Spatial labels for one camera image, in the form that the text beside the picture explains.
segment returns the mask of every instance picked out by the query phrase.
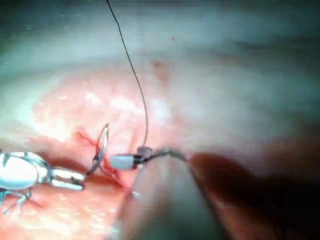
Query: metal jaw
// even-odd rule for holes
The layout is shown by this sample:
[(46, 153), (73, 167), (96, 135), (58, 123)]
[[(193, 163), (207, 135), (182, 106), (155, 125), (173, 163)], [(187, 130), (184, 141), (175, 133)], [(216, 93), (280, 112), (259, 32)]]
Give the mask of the metal jaw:
[(12, 152), (10, 154), (32, 163), (37, 169), (40, 184), (50, 184), (53, 187), (75, 191), (84, 189), (80, 183), (86, 179), (84, 174), (63, 167), (51, 167), (42, 157), (33, 152)]

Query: forceps tip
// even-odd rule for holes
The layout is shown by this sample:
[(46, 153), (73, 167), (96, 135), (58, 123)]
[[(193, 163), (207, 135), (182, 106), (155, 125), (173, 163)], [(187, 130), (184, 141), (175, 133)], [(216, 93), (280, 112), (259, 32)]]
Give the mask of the forceps tip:
[(75, 191), (83, 190), (84, 185), (80, 182), (86, 180), (86, 175), (66, 168), (51, 169), (51, 177), (52, 186)]

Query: curved needle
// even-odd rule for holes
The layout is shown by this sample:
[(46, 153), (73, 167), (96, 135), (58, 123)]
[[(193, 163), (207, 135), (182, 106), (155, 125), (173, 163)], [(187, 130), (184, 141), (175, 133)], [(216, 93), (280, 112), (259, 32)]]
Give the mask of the curved needle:
[(102, 160), (104, 159), (105, 153), (108, 148), (108, 139), (109, 139), (108, 133), (109, 133), (109, 124), (107, 123), (103, 127), (103, 129), (99, 135), (98, 142), (95, 147), (95, 156), (93, 157), (94, 164), (93, 164), (92, 168), (90, 169), (90, 171), (86, 174), (87, 177), (92, 175), (97, 170), (97, 168), (100, 166)]

